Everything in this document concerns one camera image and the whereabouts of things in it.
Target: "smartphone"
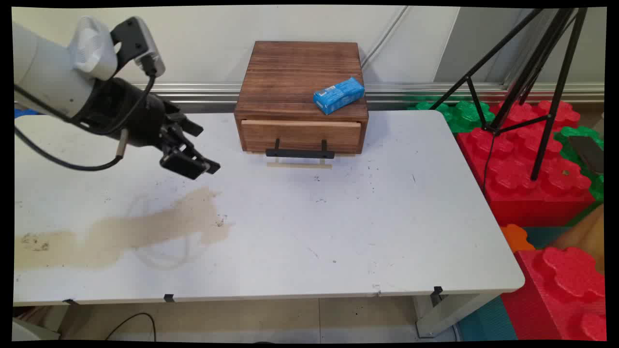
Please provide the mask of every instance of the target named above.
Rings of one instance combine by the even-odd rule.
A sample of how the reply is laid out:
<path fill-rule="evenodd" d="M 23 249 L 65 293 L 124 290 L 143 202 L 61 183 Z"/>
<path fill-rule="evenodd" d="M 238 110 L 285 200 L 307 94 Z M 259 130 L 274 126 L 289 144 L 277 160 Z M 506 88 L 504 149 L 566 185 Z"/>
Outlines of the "smartphone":
<path fill-rule="evenodd" d="M 587 168 L 597 175 L 604 174 L 604 150 L 591 137 L 571 136 L 568 142 Z"/>

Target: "red interlocking block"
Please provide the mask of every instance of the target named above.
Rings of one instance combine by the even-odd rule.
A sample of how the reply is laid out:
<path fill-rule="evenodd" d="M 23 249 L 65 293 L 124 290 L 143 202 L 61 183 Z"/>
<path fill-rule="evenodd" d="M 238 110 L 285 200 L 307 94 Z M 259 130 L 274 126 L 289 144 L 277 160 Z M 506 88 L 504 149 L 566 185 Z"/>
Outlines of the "red interlocking block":
<path fill-rule="evenodd" d="M 551 104 L 551 101 L 544 100 L 533 107 L 533 111 L 537 116 L 546 116 L 550 112 Z M 578 121 L 580 121 L 580 114 L 572 110 L 572 104 L 559 102 L 552 130 L 556 132 L 560 131 L 563 127 L 577 128 Z"/>
<path fill-rule="evenodd" d="M 539 102 L 536 106 L 532 107 L 529 103 L 524 103 L 520 105 L 518 104 L 518 102 L 516 102 L 512 105 L 508 116 L 503 123 L 503 127 L 513 126 L 514 124 L 529 121 L 540 116 L 546 116 L 548 112 L 550 112 L 550 104 L 551 101 L 544 100 L 542 102 Z M 503 102 L 500 102 L 499 104 L 494 104 L 492 107 L 490 107 L 490 112 L 497 115 L 502 106 Z M 579 121 L 580 114 L 572 110 L 571 104 L 559 102 L 555 122 L 552 124 L 552 131 L 558 132 L 561 130 L 561 128 L 566 126 L 577 128 Z"/>
<path fill-rule="evenodd" d="M 490 112 L 492 112 L 496 116 L 498 115 L 498 112 L 502 106 L 503 102 L 500 102 L 498 105 L 494 104 L 492 107 L 490 107 Z M 531 106 L 531 104 L 524 103 L 520 105 L 518 104 L 518 102 L 516 102 L 511 106 L 511 109 L 507 114 L 507 118 L 503 123 L 503 127 L 513 126 L 514 124 L 529 121 L 536 117 L 537 114 L 533 111 L 533 107 Z"/>
<path fill-rule="evenodd" d="M 581 175 L 578 165 L 561 158 L 562 145 L 554 139 L 548 142 L 538 179 L 530 180 L 542 130 L 532 125 L 495 139 L 486 199 L 499 225 L 564 226 L 595 201 L 591 180 Z M 456 139 L 481 187 L 492 135 L 475 128 Z"/>
<path fill-rule="evenodd" d="M 578 248 L 517 251 L 524 286 L 501 295 L 518 339 L 606 341 L 604 276 Z"/>

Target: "black drawer handle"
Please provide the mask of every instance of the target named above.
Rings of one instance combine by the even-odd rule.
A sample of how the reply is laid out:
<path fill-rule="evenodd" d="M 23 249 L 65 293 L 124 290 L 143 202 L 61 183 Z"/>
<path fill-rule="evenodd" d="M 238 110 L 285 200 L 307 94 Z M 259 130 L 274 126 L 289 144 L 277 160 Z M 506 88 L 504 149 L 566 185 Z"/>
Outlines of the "black drawer handle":
<path fill-rule="evenodd" d="M 322 150 L 280 149 L 279 138 L 275 140 L 275 149 L 266 150 L 267 157 L 296 157 L 300 159 L 333 159 L 335 151 L 327 151 L 327 141 L 322 140 Z"/>

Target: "blue snack box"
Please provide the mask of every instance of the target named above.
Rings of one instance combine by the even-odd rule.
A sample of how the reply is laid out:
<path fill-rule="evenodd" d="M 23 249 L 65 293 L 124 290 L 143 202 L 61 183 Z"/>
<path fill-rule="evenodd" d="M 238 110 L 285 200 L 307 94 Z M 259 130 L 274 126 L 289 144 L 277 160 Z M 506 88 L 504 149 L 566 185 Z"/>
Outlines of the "blue snack box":
<path fill-rule="evenodd" d="M 365 88 L 354 77 L 314 93 L 314 103 L 325 115 L 361 98 Z"/>

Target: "tripod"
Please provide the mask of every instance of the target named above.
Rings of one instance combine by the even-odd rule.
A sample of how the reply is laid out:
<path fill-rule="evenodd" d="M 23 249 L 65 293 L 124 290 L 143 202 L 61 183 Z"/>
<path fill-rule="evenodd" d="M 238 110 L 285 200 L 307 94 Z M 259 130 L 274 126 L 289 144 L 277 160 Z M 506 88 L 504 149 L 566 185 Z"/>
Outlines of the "tripod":
<path fill-rule="evenodd" d="M 533 171 L 531 173 L 531 180 L 537 180 L 539 175 L 540 167 L 542 166 L 542 160 L 544 157 L 544 153 L 546 152 L 546 146 L 548 145 L 548 140 L 550 138 L 550 133 L 552 131 L 552 125 L 555 122 L 556 112 L 559 107 L 559 101 L 561 100 L 561 95 L 563 93 L 563 88 L 565 87 L 565 82 L 569 73 L 569 66 L 572 63 L 572 58 L 574 56 L 574 52 L 576 51 L 576 45 L 578 44 L 578 38 L 580 36 L 582 30 L 582 24 L 584 23 L 585 15 L 587 14 L 587 8 L 581 7 L 577 10 L 576 14 L 569 17 L 574 12 L 575 8 L 569 9 L 559 9 L 555 14 L 554 18 L 550 22 L 550 25 L 546 29 L 542 39 L 537 44 L 537 47 L 533 51 L 531 57 L 528 62 L 524 66 L 522 72 L 517 77 L 514 85 L 509 90 L 505 101 L 503 102 L 503 106 L 499 109 L 499 112 L 496 114 L 494 121 L 491 124 L 486 122 L 486 119 L 483 116 L 482 107 L 479 104 L 479 98 L 477 97 L 477 93 L 475 92 L 475 87 L 473 86 L 473 81 L 471 76 L 475 74 L 479 68 L 481 68 L 492 56 L 494 56 L 502 47 L 507 44 L 513 37 L 515 37 L 521 30 L 524 28 L 533 18 L 535 18 L 543 9 L 534 9 L 527 17 L 525 17 L 520 23 L 518 23 L 499 43 L 496 44 L 477 64 L 475 64 L 469 71 L 462 76 L 456 84 L 454 84 L 439 100 L 432 105 L 431 110 L 435 110 L 441 103 L 443 103 L 451 94 L 453 94 L 464 82 L 469 85 L 469 90 L 471 96 L 473 98 L 473 102 L 475 103 L 475 108 L 477 109 L 477 113 L 479 114 L 479 118 L 482 122 L 482 129 L 488 132 L 491 132 L 494 137 L 498 136 L 501 133 L 506 131 L 510 131 L 513 129 L 517 129 L 520 127 L 525 127 L 530 124 L 534 124 L 537 122 L 545 121 L 545 127 L 542 133 L 542 139 L 540 141 L 540 146 L 537 150 L 537 156 L 535 158 L 535 163 L 533 164 Z M 571 35 L 569 37 L 568 47 L 565 52 L 565 57 L 563 58 L 563 64 L 561 65 L 561 71 L 559 72 L 559 78 L 555 87 L 555 94 L 552 98 L 552 103 L 550 105 L 550 111 L 548 115 L 534 118 L 529 121 L 521 122 L 515 124 L 510 127 L 506 127 L 501 129 L 501 126 L 505 122 L 509 111 L 516 101 L 519 98 L 519 104 L 522 105 L 527 97 L 533 85 L 535 84 L 540 71 L 546 60 L 550 56 L 550 53 L 554 49 L 556 43 L 559 41 L 565 30 L 574 22 L 574 28 L 572 29 Z"/>

